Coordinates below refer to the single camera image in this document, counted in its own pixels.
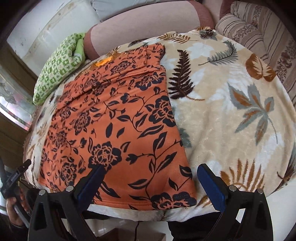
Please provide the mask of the orange black floral garment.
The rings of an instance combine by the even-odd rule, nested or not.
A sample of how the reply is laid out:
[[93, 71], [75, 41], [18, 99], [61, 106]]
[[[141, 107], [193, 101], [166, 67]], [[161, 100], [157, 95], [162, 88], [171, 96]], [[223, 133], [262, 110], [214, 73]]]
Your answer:
[[94, 204], [133, 210], [194, 206], [196, 190], [156, 43], [120, 53], [65, 85], [41, 155], [39, 184], [76, 185], [106, 174]]

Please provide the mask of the beige leaf pattern blanket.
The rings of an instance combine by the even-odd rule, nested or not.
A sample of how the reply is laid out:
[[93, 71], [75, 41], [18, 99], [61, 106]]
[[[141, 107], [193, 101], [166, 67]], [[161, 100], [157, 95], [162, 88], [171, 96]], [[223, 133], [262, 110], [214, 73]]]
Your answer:
[[207, 164], [227, 185], [261, 188], [270, 195], [295, 178], [295, 108], [274, 70], [258, 56], [212, 29], [169, 32], [130, 42], [87, 63], [48, 96], [24, 146], [32, 161], [25, 179], [39, 184], [40, 162], [52, 116], [64, 87], [87, 69], [120, 53], [159, 43], [165, 54], [166, 90], [196, 190], [194, 206], [133, 210], [92, 204], [90, 211], [133, 221], [186, 221], [214, 208], [197, 178]]

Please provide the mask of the green white checked pillow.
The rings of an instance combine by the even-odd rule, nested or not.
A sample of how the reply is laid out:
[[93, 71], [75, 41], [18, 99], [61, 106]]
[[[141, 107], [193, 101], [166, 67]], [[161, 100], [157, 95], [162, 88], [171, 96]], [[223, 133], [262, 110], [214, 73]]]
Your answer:
[[46, 61], [35, 84], [34, 105], [42, 105], [48, 95], [84, 63], [84, 37], [84, 33], [68, 36]]

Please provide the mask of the pink maroon bolster cushion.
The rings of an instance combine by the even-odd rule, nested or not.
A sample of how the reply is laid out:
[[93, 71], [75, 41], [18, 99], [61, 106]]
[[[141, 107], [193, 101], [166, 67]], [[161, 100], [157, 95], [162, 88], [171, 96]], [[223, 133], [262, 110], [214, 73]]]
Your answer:
[[95, 60], [122, 44], [171, 31], [186, 33], [198, 27], [214, 28], [214, 21], [210, 11], [197, 1], [149, 4], [91, 27], [84, 37], [84, 52]]

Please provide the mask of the striped brown beige bedding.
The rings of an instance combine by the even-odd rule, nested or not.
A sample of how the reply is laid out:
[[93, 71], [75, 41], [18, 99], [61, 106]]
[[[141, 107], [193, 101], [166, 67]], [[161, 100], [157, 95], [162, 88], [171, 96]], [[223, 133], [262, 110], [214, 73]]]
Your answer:
[[258, 4], [235, 1], [216, 30], [270, 65], [295, 105], [295, 40], [274, 12]]

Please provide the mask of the grey pillow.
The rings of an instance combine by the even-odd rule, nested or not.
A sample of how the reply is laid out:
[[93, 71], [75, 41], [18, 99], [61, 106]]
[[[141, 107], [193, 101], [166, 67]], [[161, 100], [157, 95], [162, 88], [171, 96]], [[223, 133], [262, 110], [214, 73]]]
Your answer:
[[131, 9], [168, 1], [171, 0], [91, 0], [90, 4], [96, 11], [100, 22], [103, 22]]

